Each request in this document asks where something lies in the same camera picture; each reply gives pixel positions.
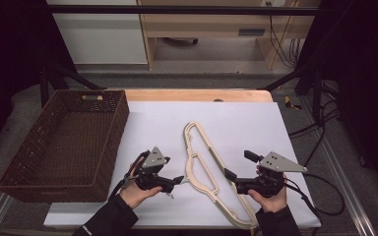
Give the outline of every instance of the person's left hand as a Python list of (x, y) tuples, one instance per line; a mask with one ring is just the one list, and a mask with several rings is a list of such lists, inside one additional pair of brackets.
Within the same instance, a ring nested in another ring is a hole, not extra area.
[[(134, 170), (131, 171), (130, 176), (134, 176)], [(161, 187), (154, 187), (150, 190), (141, 190), (134, 180), (130, 180), (127, 188), (121, 189), (119, 191), (119, 196), (124, 200), (124, 202), (134, 209), (139, 206), (145, 199), (155, 196), (161, 191)]]

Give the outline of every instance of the white cabinet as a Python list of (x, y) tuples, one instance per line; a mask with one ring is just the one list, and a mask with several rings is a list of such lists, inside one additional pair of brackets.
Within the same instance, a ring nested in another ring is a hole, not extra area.
[[(136, 5), (135, 0), (47, 0), (48, 4)], [(137, 14), (53, 14), (75, 64), (147, 64)]]

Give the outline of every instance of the black sleeve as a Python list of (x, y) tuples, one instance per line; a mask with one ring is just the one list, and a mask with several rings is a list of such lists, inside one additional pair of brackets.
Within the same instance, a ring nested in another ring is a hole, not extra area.
[(263, 212), (261, 208), (256, 213), (257, 221), (263, 236), (300, 236), (299, 228), (293, 219), (289, 206), (273, 213)]
[(138, 217), (133, 210), (119, 197), (101, 207), (97, 213), (73, 236), (122, 236), (137, 222)]

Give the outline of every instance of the person's right hand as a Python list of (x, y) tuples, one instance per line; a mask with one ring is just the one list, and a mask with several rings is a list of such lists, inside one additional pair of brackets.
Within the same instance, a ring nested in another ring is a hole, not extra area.
[[(259, 166), (257, 166), (257, 174), (260, 174)], [(264, 212), (278, 212), (287, 206), (286, 187), (283, 187), (277, 195), (265, 198), (255, 190), (249, 190), (248, 195), (262, 206)]]

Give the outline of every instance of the wall outlet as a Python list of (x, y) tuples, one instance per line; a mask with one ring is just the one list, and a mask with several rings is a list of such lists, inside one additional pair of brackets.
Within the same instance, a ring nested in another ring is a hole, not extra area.
[(266, 3), (269, 2), (272, 4), (272, 7), (283, 7), (286, 3), (286, 0), (262, 0), (260, 7), (267, 7)]

